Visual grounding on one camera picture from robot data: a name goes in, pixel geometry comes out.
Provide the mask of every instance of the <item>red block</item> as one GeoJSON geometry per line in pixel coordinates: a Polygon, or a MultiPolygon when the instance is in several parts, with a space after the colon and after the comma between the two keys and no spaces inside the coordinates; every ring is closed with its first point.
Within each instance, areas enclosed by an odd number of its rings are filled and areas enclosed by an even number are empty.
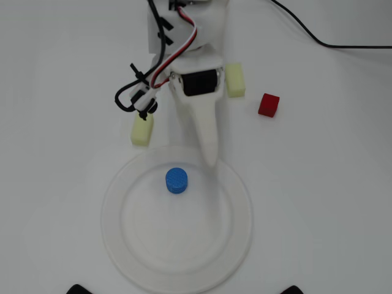
{"type": "Polygon", "coordinates": [[[264,94],[258,113],[260,115],[265,115],[269,116],[270,118],[273,118],[275,116],[279,100],[279,97],[264,94]]]}

